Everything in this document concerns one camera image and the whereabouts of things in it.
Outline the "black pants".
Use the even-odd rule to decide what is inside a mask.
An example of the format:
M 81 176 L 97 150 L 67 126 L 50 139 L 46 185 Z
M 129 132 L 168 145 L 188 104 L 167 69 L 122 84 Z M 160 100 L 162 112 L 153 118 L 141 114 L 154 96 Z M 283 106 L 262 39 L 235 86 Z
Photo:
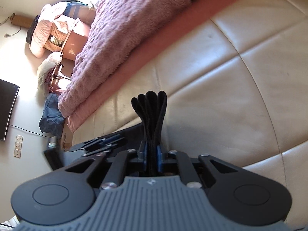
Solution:
M 164 91 L 148 91 L 131 99 L 135 113 L 144 127 L 146 146 L 144 166 L 146 176 L 159 176 L 162 167 L 161 133 L 167 109 L 167 94 Z

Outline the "cardboard box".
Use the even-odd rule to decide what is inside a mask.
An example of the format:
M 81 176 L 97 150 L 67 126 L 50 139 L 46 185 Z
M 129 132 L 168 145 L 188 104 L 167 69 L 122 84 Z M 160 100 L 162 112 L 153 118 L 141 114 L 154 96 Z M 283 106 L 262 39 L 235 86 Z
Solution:
M 72 147 L 73 133 L 68 126 L 68 118 L 64 121 L 62 136 L 60 139 L 60 146 L 63 151 L 68 151 Z

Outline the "blue clothes pile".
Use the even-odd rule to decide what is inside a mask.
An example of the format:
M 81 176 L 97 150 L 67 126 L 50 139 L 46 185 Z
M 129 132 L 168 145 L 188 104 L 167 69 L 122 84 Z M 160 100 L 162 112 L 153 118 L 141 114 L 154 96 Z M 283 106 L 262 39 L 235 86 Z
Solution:
M 52 134 L 61 139 L 65 118 L 58 109 L 59 97 L 50 93 L 44 103 L 42 117 L 39 122 L 41 132 Z

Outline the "white plastic bag bundle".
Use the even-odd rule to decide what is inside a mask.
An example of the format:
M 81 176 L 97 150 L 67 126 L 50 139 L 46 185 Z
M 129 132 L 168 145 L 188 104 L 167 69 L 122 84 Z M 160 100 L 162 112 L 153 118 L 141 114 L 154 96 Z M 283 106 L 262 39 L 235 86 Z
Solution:
M 52 52 L 38 67 L 38 91 L 46 98 L 50 93 L 50 86 L 48 85 L 49 77 L 54 68 L 62 61 L 61 52 Z

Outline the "orange plastic storage bin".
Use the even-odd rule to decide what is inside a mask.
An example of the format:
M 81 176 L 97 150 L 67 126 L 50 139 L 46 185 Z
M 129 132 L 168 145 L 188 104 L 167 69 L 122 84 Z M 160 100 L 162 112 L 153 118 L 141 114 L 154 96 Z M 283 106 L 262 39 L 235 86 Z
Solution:
M 76 56 L 82 51 L 88 41 L 89 31 L 90 26 L 78 19 L 73 29 L 67 34 L 62 45 L 62 57 L 75 61 Z

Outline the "brown rolled mat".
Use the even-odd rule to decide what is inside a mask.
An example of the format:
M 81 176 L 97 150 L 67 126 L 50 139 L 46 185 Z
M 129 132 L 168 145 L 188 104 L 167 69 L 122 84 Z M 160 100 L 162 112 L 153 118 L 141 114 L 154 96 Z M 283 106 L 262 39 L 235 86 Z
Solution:
M 32 25 L 33 18 L 12 14 L 10 17 L 10 22 L 15 26 L 20 26 L 29 29 Z

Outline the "pink fluffy blanket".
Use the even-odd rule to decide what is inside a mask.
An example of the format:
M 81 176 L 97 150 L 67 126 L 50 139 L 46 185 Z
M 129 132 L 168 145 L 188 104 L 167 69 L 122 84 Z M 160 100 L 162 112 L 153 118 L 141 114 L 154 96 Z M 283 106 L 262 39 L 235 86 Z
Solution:
M 72 115 L 144 39 L 192 0 L 100 0 L 88 40 L 77 54 L 70 84 L 59 97 L 64 117 Z

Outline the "salmon pink mattress pad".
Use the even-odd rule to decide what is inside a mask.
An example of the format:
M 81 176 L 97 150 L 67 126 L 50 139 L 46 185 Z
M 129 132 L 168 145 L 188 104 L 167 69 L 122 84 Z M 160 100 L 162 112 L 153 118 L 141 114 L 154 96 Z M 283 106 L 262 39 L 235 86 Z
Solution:
M 158 56 L 168 46 L 236 1 L 197 0 L 155 34 L 144 40 L 131 51 L 128 59 L 70 115 L 67 125 L 71 132 L 75 132 L 92 113 L 115 94 L 144 65 Z

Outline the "white wall socket panel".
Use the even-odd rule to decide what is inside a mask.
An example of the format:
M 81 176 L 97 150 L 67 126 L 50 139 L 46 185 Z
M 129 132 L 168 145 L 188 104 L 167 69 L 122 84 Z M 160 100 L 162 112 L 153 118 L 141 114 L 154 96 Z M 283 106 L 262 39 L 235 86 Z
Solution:
M 21 158 L 21 148 L 23 144 L 23 136 L 16 135 L 15 146 L 14 146 L 14 157 Z

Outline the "black wall television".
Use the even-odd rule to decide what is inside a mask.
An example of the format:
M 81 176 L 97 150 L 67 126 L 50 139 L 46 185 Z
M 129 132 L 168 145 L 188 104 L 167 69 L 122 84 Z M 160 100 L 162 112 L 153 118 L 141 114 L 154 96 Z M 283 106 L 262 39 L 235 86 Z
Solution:
M 0 140 L 5 141 L 19 86 L 0 80 Z

